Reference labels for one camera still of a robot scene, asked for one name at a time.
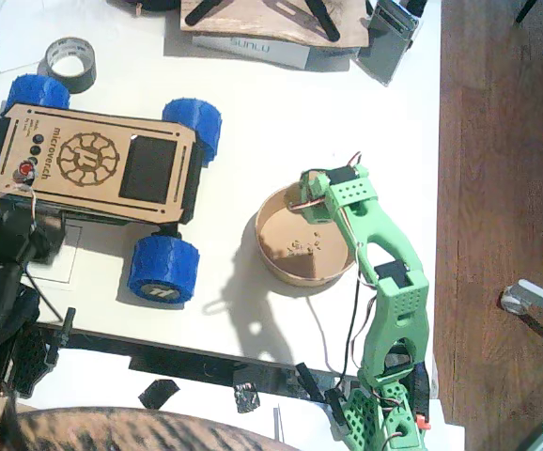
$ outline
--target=wooden bowl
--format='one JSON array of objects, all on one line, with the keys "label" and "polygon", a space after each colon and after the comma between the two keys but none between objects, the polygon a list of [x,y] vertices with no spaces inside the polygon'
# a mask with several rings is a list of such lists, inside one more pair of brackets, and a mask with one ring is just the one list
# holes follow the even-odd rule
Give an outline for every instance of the wooden bowl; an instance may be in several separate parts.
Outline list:
[{"label": "wooden bowl", "polygon": [[255,220],[259,251],[270,271],[295,287],[319,287],[342,275],[353,257],[335,223],[311,225],[288,203],[299,203],[299,183],[272,194]]}]

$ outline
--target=green robotic arm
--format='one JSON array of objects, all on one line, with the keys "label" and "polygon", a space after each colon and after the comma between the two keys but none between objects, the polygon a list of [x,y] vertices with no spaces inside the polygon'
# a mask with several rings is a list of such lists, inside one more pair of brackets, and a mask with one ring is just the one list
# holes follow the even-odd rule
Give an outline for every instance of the green robotic arm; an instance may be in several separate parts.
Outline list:
[{"label": "green robotic arm", "polygon": [[[366,283],[377,290],[376,315],[365,338],[363,390],[354,390],[342,406],[349,424],[345,441],[355,450],[424,450],[424,431],[401,382],[424,362],[428,341],[428,281],[407,237],[382,210],[378,195],[360,164],[312,170],[301,178],[300,210],[311,224],[336,222],[356,256]],[[373,267],[367,245],[376,243],[395,261]],[[389,366],[396,349],[406,363]]]}]

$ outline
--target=duct tape roll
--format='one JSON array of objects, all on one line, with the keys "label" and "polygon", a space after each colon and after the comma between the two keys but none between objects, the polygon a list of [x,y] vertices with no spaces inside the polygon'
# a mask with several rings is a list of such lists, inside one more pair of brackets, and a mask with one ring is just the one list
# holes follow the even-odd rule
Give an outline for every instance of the duct tape roll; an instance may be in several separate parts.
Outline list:
[{"label": "duct tape roll", "polygon": [[[54,65],[64,58],[75,56],[79,58],[84,69],[75,75],[63,75],[54,70]],[[94,85],[96,81],[96,54],[87,40],[79,38],[62,38],[48,47],[46,70],[49,77],[54,78],[65,86],[71,94],[79,94]]]}]

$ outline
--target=white table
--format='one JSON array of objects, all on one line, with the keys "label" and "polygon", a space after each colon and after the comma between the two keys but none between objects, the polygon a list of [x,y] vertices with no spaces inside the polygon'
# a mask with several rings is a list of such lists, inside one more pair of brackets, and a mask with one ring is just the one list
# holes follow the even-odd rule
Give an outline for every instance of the white table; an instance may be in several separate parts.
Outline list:
[{"label": "white table", "polygon": [[[136,224],[77,224],[69,282],[40,282],[49,299],[63,313],[75,307],[75,328],[91,334],[340,371],[355,270],[317,293],[285,286],[257,255],[252,219],[268,195],[304,169],[343,165],[360,150],[382,206],[410,238],[430,281],[432,368],[440,6],[428,2],[425,24],[388,88],[353,62],[348,71],[319,73],[219,56],[163,57],[164,16],[140,18],[136,30],[124,24],[113,39],[98,27],[84,30],[79,37],[96,50],[98,79],[72,96],[71,108],[158,118],[168,101],[195,97],[214,104],[224,124],[218,157],[202,173],[194,219],[181,228],[201,254],[196,292],[183,310],[144,306],[126,289],[133,245],[151,231]],[[12,80],[35,70],[0,74],[0,106]],[[357,329],[369,296],[364,289]],[[40,311],[40,321],[54,318],[45,306]]]}]

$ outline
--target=blue tire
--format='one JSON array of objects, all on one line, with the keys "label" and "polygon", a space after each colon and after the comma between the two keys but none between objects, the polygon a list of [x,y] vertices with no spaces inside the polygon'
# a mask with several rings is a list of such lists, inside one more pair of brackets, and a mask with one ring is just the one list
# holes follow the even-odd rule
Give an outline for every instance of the blue tire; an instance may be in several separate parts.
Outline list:
[{"label": "blue tire", "polygon": [[137,296],[159,303],[185,303],[194,295],[199,254],[194,246],[155,235],[136,243],[128,287]]},{"label": "blue tire", "polygon": [[193,129],[205,144],[204,166],[217,155],[217,144],[222,129],[222,115],[217,108],[197,99],[176,99],[163,109],[163,120],[177,122]]},{"label": "blue tire", "polygon": [[7,109],[17,102],[67,109],[69,98],[69,91],[54,78],[28,73],[12,82]]}]

